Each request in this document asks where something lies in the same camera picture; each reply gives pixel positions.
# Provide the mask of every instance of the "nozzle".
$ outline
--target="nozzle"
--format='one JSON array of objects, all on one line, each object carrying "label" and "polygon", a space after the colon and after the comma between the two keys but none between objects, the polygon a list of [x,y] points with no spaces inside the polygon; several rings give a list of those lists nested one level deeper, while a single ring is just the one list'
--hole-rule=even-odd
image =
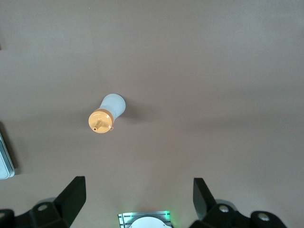
[{"label": "nozzle", "polygon": [[103,122],[101,120],[97,120],[96,125],[93,128],[93,131],[97,131],[98,128],[100,128],[103,125]]}]

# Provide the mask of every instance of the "white object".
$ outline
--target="white object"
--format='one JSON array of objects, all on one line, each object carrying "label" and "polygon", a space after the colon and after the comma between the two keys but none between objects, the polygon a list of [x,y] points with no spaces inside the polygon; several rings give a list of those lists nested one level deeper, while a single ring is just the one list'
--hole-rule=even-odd
[{"label": "white object", "polygon": [[130,228],[171,228],[166,226],[164,222],[154,217],[142,217],[137,219]]},{"label": "white object", "polygon": [[109,94],[105,96],[99,108],[108,110],[115,120],[125,111],[125,101],[118,94]]},{"label": "white object", "polygon": [[0,179],[7,179],[14,175],[13,163],[10,160],[9,153],[0,134]]}]

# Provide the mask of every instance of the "black plastic part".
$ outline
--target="black plastic part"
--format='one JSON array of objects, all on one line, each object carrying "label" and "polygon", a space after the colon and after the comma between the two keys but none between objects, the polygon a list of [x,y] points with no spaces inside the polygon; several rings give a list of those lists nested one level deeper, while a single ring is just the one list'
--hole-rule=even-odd
[{"label": "black plastic part", "polygon": [[[264,221],[258,217],[259,214],[268,216],[269,221]],[[284,223],[274,214],[267,211],[255,211],[251,214],[251,221],[255,227],[259,228],[286,228]]]},{"label": "black plastic part", "polygon": [[[221,206],[225,206],[228,209],[228,212],[222,212],[220,210]],[[209,210],[208,214],[203,219],[202,224],[217,228],[229,228],[232,226],[235,215],[236,213],[232,207],[225,204],[217,204]]]},{"label": "black plastic part", "polygon": [[70,226],[86,200],[85,177],[74,180],[54,200],[54,204],[64,221]]},{"label": "black plastic part", "polygon": [[[229,205],[217,204],[202,178],[194,178],[193,204],[199,220],[190,228],[286,228],[272,213],[255,211],[247,218]],[[225,206],[225,210],[220,210],[220,206]]]},{"label": "black plastic part", "polygon": [[217,204],[202,178],[194,178],[193,204],[199,220],[203,220],[207,212]]},{"label": "black plastic part", "polygon": [[10,209],[0,210],[0,228],[69,228],[86,200],[85,177],[75,177],[54,202],[35,205],[14,217]]}]

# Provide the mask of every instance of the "green light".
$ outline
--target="green light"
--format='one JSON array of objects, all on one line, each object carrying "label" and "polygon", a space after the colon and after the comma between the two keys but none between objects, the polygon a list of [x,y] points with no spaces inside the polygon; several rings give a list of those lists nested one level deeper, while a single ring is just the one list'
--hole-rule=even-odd
[{"label": "green light", "polygon": [[168,210],[165,211],[165,218],[170,221],[170,212]]},{"label": "green light", "polygon": [[133,213],[131,212],[131,213],[130,213],[130,218],[129,218],[129,220],[131,220],[131,219],[132,219],[132,216],[133,216]]}]

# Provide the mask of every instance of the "bottle cap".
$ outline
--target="bottle cap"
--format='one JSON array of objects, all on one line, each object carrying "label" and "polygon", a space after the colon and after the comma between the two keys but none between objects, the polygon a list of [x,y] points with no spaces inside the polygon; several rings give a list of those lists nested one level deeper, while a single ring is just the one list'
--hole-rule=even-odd
[{"label": "bottle cap", "polygon": [[89,117],[89,125],[97,133],[106,133],[113,130],[113,123],[113,115],[105,109],[97,109]]}]

